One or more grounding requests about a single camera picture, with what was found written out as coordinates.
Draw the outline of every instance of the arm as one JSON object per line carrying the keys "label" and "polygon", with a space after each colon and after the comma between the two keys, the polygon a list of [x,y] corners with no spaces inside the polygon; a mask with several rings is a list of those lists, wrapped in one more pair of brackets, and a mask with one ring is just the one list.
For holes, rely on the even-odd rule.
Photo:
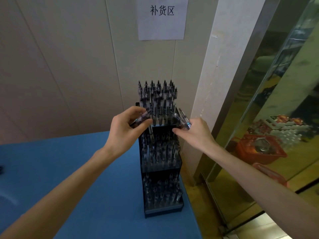
{"label": "arm", "polygon": [[129,124],[145,111],[145,108],[133,106],[115,116],[105,146],[15,221],[0,239],[53,238],[99,175],[153,122],[148,119],[137,128],[130,128]]}
{"label": "arm", "polygon": [[289,236],[318,238],[319,211],[315,207],[220,147],[204,120],[195,118],[190,122],[190,130],[174,128],[173,132],[204,152],[233,176]]}

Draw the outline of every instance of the blue tablecloth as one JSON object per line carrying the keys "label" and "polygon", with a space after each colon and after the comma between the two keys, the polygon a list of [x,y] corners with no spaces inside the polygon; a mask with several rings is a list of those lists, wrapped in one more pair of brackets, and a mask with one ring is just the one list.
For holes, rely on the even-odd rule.
{"label": "blue tablecloth", "polygon": [[[0,146],[0,232],[101,148],[108,132]],[[181,212],[144,218],[138,141],[87,191],[55,238],[201,238],[184,190]]]}

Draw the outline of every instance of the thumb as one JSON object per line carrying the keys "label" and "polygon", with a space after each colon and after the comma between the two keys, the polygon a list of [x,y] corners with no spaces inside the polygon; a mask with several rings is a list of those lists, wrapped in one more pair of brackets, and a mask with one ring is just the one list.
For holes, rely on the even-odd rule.
{"label": "thumb", "polygon": [[188,134],[188,131],[182,130],[182,129],[179,129],[179,128],[173,128],[172,131],[173,131],[173,133],[175,133],[177,136],[180,136],[181,138],[183,138],[183,139],[185,139],[185,140],[186,140],[186,137],[189,135],[189,134]]}
{"label": "thumb", "polygon": [[143,121],[140,125],[138,125],[136,128],[133,128],[132,132],[134,133],[136,138],[138,138],[152,123],[152,119],[147,119]]}

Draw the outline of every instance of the paper sign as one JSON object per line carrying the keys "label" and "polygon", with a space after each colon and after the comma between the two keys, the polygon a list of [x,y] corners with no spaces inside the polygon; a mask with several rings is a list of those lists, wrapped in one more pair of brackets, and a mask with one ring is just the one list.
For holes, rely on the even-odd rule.
{"label": "paper sign", "polygon": [[139,40],[184,39],[188,0],[137,0]]}

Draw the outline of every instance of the hand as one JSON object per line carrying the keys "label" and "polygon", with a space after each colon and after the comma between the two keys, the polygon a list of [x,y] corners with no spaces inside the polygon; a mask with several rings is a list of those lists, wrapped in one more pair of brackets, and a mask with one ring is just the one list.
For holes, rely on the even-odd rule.
{"label": "hand", "polygon": [[145,108],[132,106],[113,117],[110,134],[104,146],[112,158],[116,159],[129,150],[145,129],[152,124],[152,119],[147,119],[136,128],[130,127],[130,124],[144,112],[146,112]]}
{"label": "hand", "polygon": [[173,132],[203,153],[207,153],[212,145],[219,146],[211,135],[206,121],[202,118],[194,118],[189,121],[192,125],[189,130],[173,128]]}

